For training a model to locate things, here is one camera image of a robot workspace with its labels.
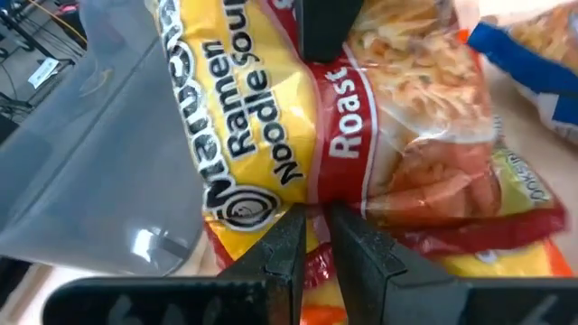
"yellow package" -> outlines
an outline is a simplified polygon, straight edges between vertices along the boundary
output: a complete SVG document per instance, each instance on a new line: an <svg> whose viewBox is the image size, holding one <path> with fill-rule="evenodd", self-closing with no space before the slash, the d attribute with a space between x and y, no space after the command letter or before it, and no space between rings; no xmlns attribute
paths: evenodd
<svg viewBox="0 0 578 325"><path fill-rule="evenodd" d="M489 95L449 1L367 1L326 65L298 56L291 1L163 0L157 19L206 216L229 228L261 229L295 202L365 214L401 166L437 164L474 187L487 169Z"/></svg>
<svg viewBox="0 0 578 325"><path fill-rule="evenodd" d="M550 240L511 250L489 250L439 260L450 272L469 277L572 276L572 270Z"/></svg>
<svg viewBox="0 0 578 325"><path fill-rule="evenodd" d="M273 222L257 231L234 231L218 221L207 221L205 229L212 244L218 265L221 269L233 264L251 248L272 227L286 209L283 209ZM306 210L306 257L303 288L317 287L335 275L329 229L321 209L309 207Z"/></svg>

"orange package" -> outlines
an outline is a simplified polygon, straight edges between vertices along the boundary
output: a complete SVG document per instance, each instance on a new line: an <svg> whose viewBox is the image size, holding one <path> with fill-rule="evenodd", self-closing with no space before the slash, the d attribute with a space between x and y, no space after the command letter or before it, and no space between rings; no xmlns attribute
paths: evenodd
<svg viewBox="0 0 578 325"><path fill-rule="evenodd" d="M439 262L451 274L468 277L573 276L572 269L550 239L517 249L447 256Z"/></svg>
<svg viewBox="0 0 578 325"><path fill-rule="evenodd" d="M300 325L342 324L347 324L347 312L336 277L303 293Z"/></svg>

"package wrapper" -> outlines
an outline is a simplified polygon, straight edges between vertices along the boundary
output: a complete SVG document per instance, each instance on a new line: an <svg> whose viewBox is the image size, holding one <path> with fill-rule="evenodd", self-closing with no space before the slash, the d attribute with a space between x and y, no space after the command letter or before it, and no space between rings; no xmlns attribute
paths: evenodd
<svg viewBox="0 0 578 325"><path fill-rule="evenodd" d="M308 292L334 281L316 204L347 201L384 229L488 229L527 213L564 226L564 208L539 177L496 149L489 93L451 2L366 0L342 54L324 65L300 59L291 0L147 7L205 180L203 215L219 266L294 203L312 206Z"/></svg>

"plastic bag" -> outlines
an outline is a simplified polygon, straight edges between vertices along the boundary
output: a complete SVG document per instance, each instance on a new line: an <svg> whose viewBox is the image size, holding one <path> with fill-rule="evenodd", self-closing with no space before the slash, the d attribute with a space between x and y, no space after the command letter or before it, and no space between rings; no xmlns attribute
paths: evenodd
<svg viewBox="0 0 578 325"><path fill-rule="evenodd" d="M511 75L542 123L578 144L578 2L505 27L480 23L469 45Z"/></svg>
<svg viewBox="0 0 578 325"><path fill-rule="evenodd" d="M517 249L448 256L439 262L450 273L460 276L573 276L570 266L549 239Z"/></svg>
<svg viewBox="0 0 578 325"><path fill-rule="evenodd" d="M158 13L211 218L252 231L284 204L330 200L399 223L495 216L477 197L495 140L489 95L449 28L451 3L367 1L327 65L298 57L291 1L166 0ZM419 211L411 190L427 193ZM392 198L408 212L384 206ZM468 208L449 208L456 199Z"/></svg>
<svg viewBox="0 0 578 325"><path fill-rule="evenodd" d="M499 186L497 216L456 227L388 228L402 244L423 255L476 253L489 248L514 249L566 230L566 210L539 175L498 140L492 170Z"/></svg>

